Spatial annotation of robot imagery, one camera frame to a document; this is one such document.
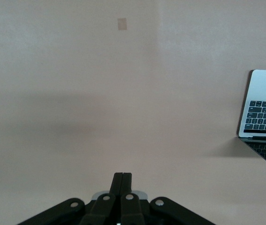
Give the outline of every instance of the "laptop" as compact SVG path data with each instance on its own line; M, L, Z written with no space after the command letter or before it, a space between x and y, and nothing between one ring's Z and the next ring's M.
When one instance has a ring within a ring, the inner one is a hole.
M266 160L266 70L250 73L238 136Z

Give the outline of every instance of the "metal screw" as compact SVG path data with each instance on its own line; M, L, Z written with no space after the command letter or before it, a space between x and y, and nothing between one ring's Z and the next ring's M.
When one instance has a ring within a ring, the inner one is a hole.
M106 195L106 196L103 197L103 200L104 200L104 201L107 201L107 200L109 200L109 199L110 199L110 197L109 197L108 195Z
M132 200L134 196L132 194L126 195L126 200Z
M156 205L158 206L163 206L164 205L164 202L160 199L158 199L156 202L155 202Z
M72 207L72 208L75 208L75 207L77 207L78 205L79 205L79 203L74 202L74 203L71 204L71 207Z

